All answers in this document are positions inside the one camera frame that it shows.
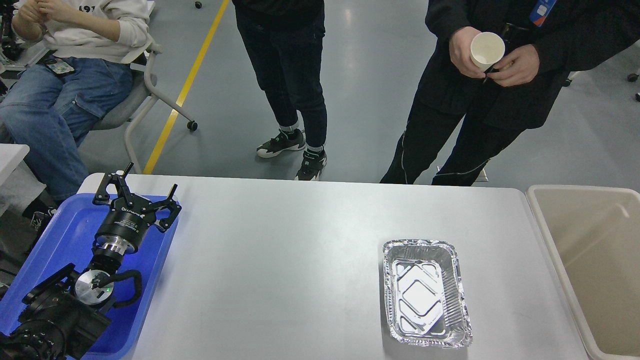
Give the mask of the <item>standing person right hand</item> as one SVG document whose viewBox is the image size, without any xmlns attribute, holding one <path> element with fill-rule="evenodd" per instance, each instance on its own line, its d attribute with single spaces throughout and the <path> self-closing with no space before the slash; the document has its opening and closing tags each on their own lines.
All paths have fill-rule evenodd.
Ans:
<svg viewBox="0 0 640 360">
<path fill-rule="evenodd" d="M 455 30 L 449 40 L 449 56 L 452 64 L 467 78 L 485 79 L 486 74 L 471 59 L 471 43 L 480 30 L 466 26 Z"/>
</svg>

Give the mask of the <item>standing person left hand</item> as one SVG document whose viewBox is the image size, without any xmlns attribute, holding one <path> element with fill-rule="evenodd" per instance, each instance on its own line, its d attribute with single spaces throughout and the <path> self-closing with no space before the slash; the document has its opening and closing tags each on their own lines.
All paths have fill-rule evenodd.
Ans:
<svg viewBox="0 0 640 360">
<path fill-rule="evenodd" d="M 501 87 L 514 87 L 528 84 L 538 74 L 540 58 L 533 44 L 515 48 L 494 64 L 496 71 L 487 74 L 487 78 Z"/>
</svg>

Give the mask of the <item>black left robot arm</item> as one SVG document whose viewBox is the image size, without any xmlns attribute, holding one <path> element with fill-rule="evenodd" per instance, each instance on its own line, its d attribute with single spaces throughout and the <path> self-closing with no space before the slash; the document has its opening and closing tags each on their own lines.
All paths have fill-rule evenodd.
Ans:
<svg viewBox="0 0 640 360">
<path fill-rule="evenodd" d="M 146 319 L 182 210 L 126 174 L 68 198 L 1 301 L 3 360 L 118 360 Z"/>
</svg>

